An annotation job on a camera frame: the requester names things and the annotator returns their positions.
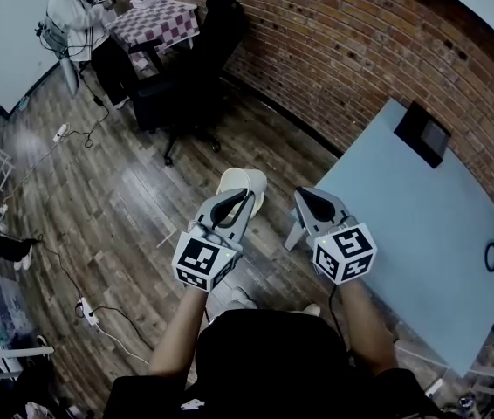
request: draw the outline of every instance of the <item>wire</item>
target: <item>wire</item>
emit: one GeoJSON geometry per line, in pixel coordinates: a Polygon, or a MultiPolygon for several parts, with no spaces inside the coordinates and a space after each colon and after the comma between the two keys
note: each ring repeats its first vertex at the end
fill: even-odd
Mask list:
{"type": "Polygon", "coordinates": [[[14,189],[10,192],[10,194],[8,194],[4,199],[3,199],[3,203],[2,205],[4,205],[6,203],[7,200],[9,200],[10,198],[12,198],[12,196],[14,196],[14,193],[17,191],[18,188],[20,188],[20,185],[22,185],[26,180],[28,180],[28,178],[30,178],[30,175],[31,173],[34,171],[34,169],[38,166],[39,163],[41,163],[45,157],[47,157],[51,152],[53,152],[53,149],[56,148],[58,145],[59,145],[60,141],[56,142],[53,146],[51,146],[51,149],[49,149],[49,151],[47,151],[47,154],[45,154],[43,157],[41,157],[37,162],[36,164],[34,164],[31,169],[28,171],[28,173],[26,174],[26,177],[24,177],[20,182],[17,183],[17,185],[14,187],[14,189]]]}
{"type": "Polygon", "coordinates": [[[97,126],[99,126],[99,124],[104,121],[108,116],[109,116],[109,109],[106,107],[106,106],[103,106],[104,109],[106,109],[106,114],[103,116],[103,118],[101,118],[100,120],[97,120],[93,127],[92,127],[92,130],[90,132],[79,132],[78,130],[72,130],[71,132],[69,132],[67,135],[62,135],[61,138],[59,139],[59,141],[57,141],[52,147],[51,149],[49,149],[49,151],[47,151],[47,154],[45,154],[44,156],[42,156],[37,162],[36,164],[34,164],[31,169],[28,171],[28,173],[26,174],[26,177],[24,177],[20,182],[17,183],[17,185],[14,187],[14,189],[3,199],[3,202],[2,202],[2,205],[4,205],[6,203],[7,200],[11,199],[13,196],[14,196],[14,193],[17,191],[18,188],[20,188],[20,186],[26,181],[28,180],[28,178],[30,178],[30,175],[31,173],[34,171],[34,169],[38,166],[38,164],[40,162],[42,162],[45,157],[47,157],[51,152],[53,152],[53,149],[56,148],[63,139],[65,138],[68,138],[69,136],[71,136],[72,134],[78,134],[78,135],[86,135],[86,141],[84,141],[84,147],[86,149],[89,149],[93,146],[93,140],[92,138],[90,138],[92,136],[92,133],[93,131],[95,130],[95,128],[97,126]]]}
{"type": "Polygon", "coordinates": [[[129,355],[132,355],[135,359],[139,359],[140,361],[144,361],[144,363],[146,363],[148,365],[148,362],[145,361],[143,358],[139,357],[138,355],[135,355],[131,352],[128,351],[128,349],[125,347],[125,345],[123,345],[123,343],[121,343],[119,340],[117,340],[115,337],[113,337],[111,334],[107,333],[106,331],[104,331],[101,327],[99,327],[99,325],[96,325],[96,327],[98,328],[98,330],[103,333],[104,335],[107,335],[110,339],[116,341],[117,343],[120,344],[120,346],[123,348],[123,350],[129,354],[129,355]]]}
{"type": "Polygon", "coordinates": [[[340,337],[340,341],[342,342],[344,347],[346,347],[346,342],[344,341],[344,336],[342,335],[342,331],[340,331],[340,326],[338,324],[338,320],[336,319],[336,315],[334,315],[334,311],[333,311],[333,296],[334,296],[334,293],[336,293],[337,287],[338,287],[337,285],[333,286],[333,290],[331,291],[331,294],[328,297],[328,310],[331,313],[331,317],[333,317],[334,325],[336,326],[336,332],[338,332],[338,335],[340,337]]]}
{"type": "Polygon", "coordinates": [[[104,117],[101,119],[101,120],[97,120],[93,127],[92,127],[92,130],[90,132],[80,132],[78,130],[72,130],[71,132],[69,132],[67,135],[62,135],[61,136],[61,139],[64,139],[64,138],[68,138],[69,136],[71,136],[72,134],[76,134],[76,135],[86,135],[86,141],[84,141],[84,147],[86,149],[89,149],[93,146],[93,140],[92,138],[90,138],[92,136],[92,133],[93,131],[96,129],[97,126],[99,126],[99,124],[105,120],[108,116],[109,116],[109,109],[106,107],[106,106],[103,106],[105,109],[106,109],[106,114],[104,115],[104,117]]]}
{"type": "Polygon", "coordinates": [[[148,347],[148,349],[150,349],[150,351],[154,351],[154,348],[153,348],[153,347],[151,347],[151,346],[150,346],[150,344],[149,344],[146,340],[144,340],[144,339],[142,338],[141,332],[140,332],[140,331],[138,330],[138,328],[134,325],[133,321],[132,321],[130,318],[128,318],[128,316],[126,316],[126,315],[125,315],[125,313],[123,313],[122,311],[120,311],[117,307],[98,306],[98,307],[96,307],[95,309],[93,309],[93,310],[90,312],[90,314],[92,314],[92,313],[94,313],[94,312],[98,311],[99,309],[108,309],[108,310],[110,310],[110,311],[116,311],[116,312],[119,312],[119,313],[120,313],[123,317],[125,317],[125,318],[128,320],[128,322],[129,322],[129,323],[131,323],[131,326],[133,327],[133,329],[135,330],[136,334],[137,334],[137,335],[139,336],[139,338],[141,339],[142,343],[144,343],[144,344],[148,347]]]}
{"type": "Polygon", "coordinates": [[[54,48],[51,48],[51,45],[49,44],[49,42],[43,37],[43,35],[40,35],[39,36],[39,43],[41,44],[41,46],[43,46],[46,50],[49,50],[50,52],[59,52],[60,54],[62,54],[64,57],[66,58],[72,58],[73,56],[78,56],[87,46],[91,46],[92,48],[94,46],[96,46],[96,44],[102,40],[106,38],[106,32],[104,31],[104,34],[103,36],[97,38],[93,44],[90,44],[90,45],[66,45],[64,42],[61,42],[60,40],[57,40],[56,38],[53,37],[53,35],[51,35],[50,39],[55,42],[56,44],[59,44],[61,46],[64,46],[66,48],[66,50],[68,50],[69,48],[82,48],[79,52],[75,52],[73,54],[69,54],[68,52],[65,53],[65,52],[59,52],[58,50],[55,50],[54,48]]]}
{"type": "Polygon", "coordinates": [[[79,286],[76,284],[74,279],[72,279],[72,276],[69,274],[69,272],[66,270],[66,268],[63,267],[63,262],[61,261],[61,255],[58,254],[56,251],[53,251],[53,250],[50,250],[49,248],[47,248],[47,245],[45,245],[45,242],[44,242],[44,235],[43,234],[40,234],[38,236],[37,240],[40,244],[42,244],[42,246],[47,251],[49,251],[51,254],[57,256],[58,265],[59,265],[59,267],[61,267],[61,270],[65,272],[65,275],[71,280],[72,284],[74,285],[74,288],[76,289],[77,293],[79,294],[79,302],[80,302],[80,300],[82,299],[82,292],[80,291],[79,286]]]}

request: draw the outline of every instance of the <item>red brick wall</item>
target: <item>red brick wall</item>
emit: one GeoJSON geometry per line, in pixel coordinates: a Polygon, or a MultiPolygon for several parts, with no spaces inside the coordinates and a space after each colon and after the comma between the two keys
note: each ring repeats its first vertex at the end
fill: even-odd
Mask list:
{"type": "MultiPolygon", "coordinates": [[[[196,3],[203,15],[205,0],[196,3]]],[[[238,0],[226,68],[342,150],[389,96],[419,101],[494,201],[494,32],[456,0],[238,0]]]]}

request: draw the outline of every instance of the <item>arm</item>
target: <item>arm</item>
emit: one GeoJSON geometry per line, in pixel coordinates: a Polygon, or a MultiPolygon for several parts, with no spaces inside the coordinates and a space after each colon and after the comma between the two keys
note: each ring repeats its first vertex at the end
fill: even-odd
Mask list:
{"type": "Polygon", "coordinates": [[[174,318],[150,359],[148,374],[186,376],[195,355],[196,340],[208,293],[187,286],[174,318]]]}
{"type": "Polygon", "coordinates": [[[385,327],[363,284],[354,280],[341,285],[340,296],[353,351],[364,360],[373,375],[398,367],[393,336],[385,327]]]}
{"type": "Polygon", "coordinates": [[[93,6],[90,10],[85,10],[77,0],[56,0],[54,8],[54,17],[61,24],[78,31],[87,30],[101,22],[105,12],[105,8],[101,4],[93,6]]]}

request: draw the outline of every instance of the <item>table leg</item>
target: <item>table leg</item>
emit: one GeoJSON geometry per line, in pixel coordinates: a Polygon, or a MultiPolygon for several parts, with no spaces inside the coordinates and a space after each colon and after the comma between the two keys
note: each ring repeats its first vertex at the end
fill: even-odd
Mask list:
{"type": "Polygon", "coordinates": [[[147,50],[148,57],[158,70],[158,72],[163,73],[166,71],[166,68],[163,66],[163,63],[161,62],[160,57],[158,56],[158,53],[154,49],[147,50]]]}
{"type": "Polygon", "coordinates": [[[55,349],[51,346],[30,347],[27,349],[1,349],[0,359],[19,359],[21,357],[32,357],[34,355],[53,354],[55,349]]]}
{"type": "Polygon", "coordinates": [[[2,379],[15,379],[21,373],[22,373],[22,371],[16,371],[14,373],[0,373],[0,380],[2,380],[2,379]]]}
{"type": "Polygon", "coordinates": [[[291,251],[293,247],[299,242],[299,240],[305,234],[305,229],[301,226],[301,223],[296,221],[292,226],[292,231],[290,231],[290,236],[285,240],[284,248],[291,251]]]}

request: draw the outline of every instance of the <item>black cable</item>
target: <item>black cable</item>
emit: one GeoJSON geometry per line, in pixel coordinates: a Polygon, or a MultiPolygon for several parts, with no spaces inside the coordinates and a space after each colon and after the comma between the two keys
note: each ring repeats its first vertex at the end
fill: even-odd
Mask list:
{"type": "MultiPolygon", "coordinates": [[[[55,42],[56,44],[59,44],[59,45],[61,45],[61,46],[64,46],[67,50],[68,50],[69,48],[81,48],[81,50],[80,50],[79,52],[75,52],[75,53],[73,53],[73,54],[68,54],[68,53],[66,53],[66,54],[65,54],[64,52],[62,52],[62,53],[61,53],[61,54],[63,54],[63,56],[66,56],[66,57],[68,57],[68,58],[71,58],[72,56],[78,56],[78,55],[79,55],[79,54],[80,54],[80,53],[81,53],[81,52],[82,52],[82,51],[83,51],[83,50],[84,50],[87,46],[91,46],[91,47],[93,48],[94,46],[96,46],[96,44],[97,44],[100,40],[102,40],[102,39],[104,39],[104,38],[106,38],[106,35],[105,35],[105,34],[104,34],[104,36],[102,36],[101,38],[97,38],[97,39],[94,41],[94,43],[93,43],[93,44],[89,44],[89,45],[88,45],[88,44],[86,44],[86,45],[66,45],[64,42],[61,42],[60,40],[57,40],[57,39],[56,39],[56,38],[54,38],[53,36],[51,36],[51,37],[50,37],[50,39],[51,39],[53,42],[55,42]]],[[[39,43],[40,43],[40,44],[41,44],[41,45],[42,45],[42,46],[43,46],[46,50],[49,50],[50,52],[56,52],[56,51],[57,51],[57,50],[55,50],[55,49],[51,48],[51,46],[50,46],[50,45],[49,45],[49,47],[48,47],[48,46],[45,46],[45,45],[44,45],[44,42],[43,42],[44,40],[45,40],[45,39],[44,39],[43,35],[39,35],[39,43]]]]}
{"type": "Polygon", "coordinates": [[[84,76],[82,76],[82,72],[84,71],[84,69],[82,69],[80,72],[79,72],[79,77],[80,77],[80,80],[82,81],[82,83],[86,86],[86,88],[88,89],[88,91],[92,94],[92,96],[94,98],[98,98],[98,95],[96,95],[96,93],[94,93],[92,91],[92,89],[90,88],[90,86],[88,85],[88,83],[86,82],[86,80],[84,79],[84,76]]]}
{"type": "Polygon", "coordinates": [[[89,315],[90,315],[90,316],[92,316],[92,314],[93,314],[94,312],[98,311],[99,309],[108,309],[108,310],[110,310],[110,311],[116,311],[116,312],[119,312],[119,313],[120,313],[123,317],[125,317],[125,318],[128,320],[128,322],[129,322],[129,323],[131,323],[131,326],[133,327],[133,329],[135,330],[136,334],[137,334],[137,335],[139,336],[139,338],[141,339],[142,343],[144,343],[144,344],[148,347],[148,349],[150,349],[150,351],[154,351],[154,348],[153,348],[153,347],[151,347],[151,346],[148,344],[148,342],[142,338],[141,332],[139,331],[138,327],[136,327],[136,326],[134,325],[133,321],[132,321],[130,318],[128,318],[128,316],[126,316],[126,315],[125,315],[125,313],[123,313],[122,311],[120,311],[117,307],[98,306],[98,307],[96,307],[95,309],[93,309],[93,310],[89,313],[89,315]]]}
{"type": "Polygon", "coordinates": [[[95,122],[95,124],[93,125],[92,127],[92,130],[90,132],[80,132],[78,130],[72,130],[71,132],[69,132],[67,135],[62,135],[61,138],[68,138],[69,136],[71,136],[72,134],[76,134],[76,135],[86,135],[86,141],[84,141],[84,147],[86,149],[89,149],[93,146],[93,140],[92,138],[90,138],[92,136],[92,133],[93,131],[95,130],[95,128],[97,126],[99,126],[99,124],[105,120],[108,116],[109,116],[109,109],[103,105],[103,103],[101,103],[101,106],[104,107],[106,109],[106,114],[104,115],[104,117],[101,119],[101,120],[97,120],[95,122]]]}
{"type": "Polygon", "coordinates": [[[336,332],[338,333],[338,335],[340,337],[340,341],[342,342],[344,347],[346,347],[346,342],[344,341],[344,336],[342,335],[342,331],[340,331],[340,326],[338,324],[338,320],[336,319],[336,315],[334,315],[334,311],[333,311],[333,296],[334,296],[334,293],[336,293],[337,287],[338,287],[337,285],[333,286],[333,290],[331,291],[331,294],[328,297],[328,310],[331,313],[331,317],[333,317],[334,325],[336,326],[336,332]]]}
{"type": "MultiPolygon", "coordinates": [[[[59,266],[61,267],[61,270],[63,270],[65,272],[65,275],[71,280],[71,282],[74,284],[74,287],[76,288],[76,291],[79,293],[79,302],[74,306],[74,313],[77,317],[79,318],[84,318],[84,314],[82,313],[82,305],[80,304],[80,300],[82,299],[82,292],[80,291],[79,287],[77,286],[77,284],[74,282],[74,279],[71,278],[71,275],[69,274],[69,272],[65,269],[65,267],[63,267],[63,264],[61,262],[61,255],[59,255],[56,251],[53,251],[53,250],[50,250],[47,248],[47,246],[45,246],[45,242],[44,242],[44,235],[43,234],[40,234],[38,235],[38,241],[43,245],[43,247],[49,251],[50,253],[54,254],[57,256],[58,258],[58,264],[59,266]],[[78,313],[78,309],[80,308],[80,312],[82,313],[82,315],[79,315],[78,313]]],[[[136,325],[134,324],[134,322],[128,318],[128,316],[125,315],[125,313],[123,313],[121,310],[119,310],[117,307],[109,307],[109,306],[97,306],[95,309],[93,309],[91,312],[90,312],[90,315],[92,315],[92,313],[98,311],[99,309],[107,309],[107,310],[110,310],[110,311],[116,311],[118,313],[120,313],[123,317],[125,317],[129,323],[131,323],[131,326],[133,327],[133,329],[135,330],[136,334],[139,336],[139,338],[141,339],[141,341],[148,347],[148,349],[150,349],[151,351],[154,351],[154,349],[150,346],[150,344],[144,340],[144,338],[142,337],[141,335],[141,332],[139,331],[139,329],[136,327],[136,325]]]]}
{"type": "Polygon", "coordinates": [[[80,291],[80,289],[79,289],[78,285],[76,284],[76,282],[74,282],[74,279],[72,279],[72,277],[69,274],[69,272],[65,269],[65,267],[63,267],[63,262],[61,261],[61,255],[59,255],[56,251],[53,251],[53,250],[50,250],[49,248],[47,248],[47,246],[45,245],[45,242],[44,242],[44,235],[43,234],[40,234],[38,236],[38,239],[37,240],[38,240],[39,243],[42,244],[42,246],[47,251],[49,251],[51,254],[54,254],[55,256],[57,256],[59,267],[61,267],[61,270],[64,271],[65,272],[65,275],[71,280],[72,284],[74,285],[74,288],[76,289],[77,293],[79,294],[79,302],[74,305],[74,314],[77,317],[79,317],[79,318],[84,318],[84,314],[79,315],[79,312],[78,312],[79,307],[80,307],[80,310],[82,310],[81,304],[80,304],[80,300],[82,299],[82,292],[80,291]]]}

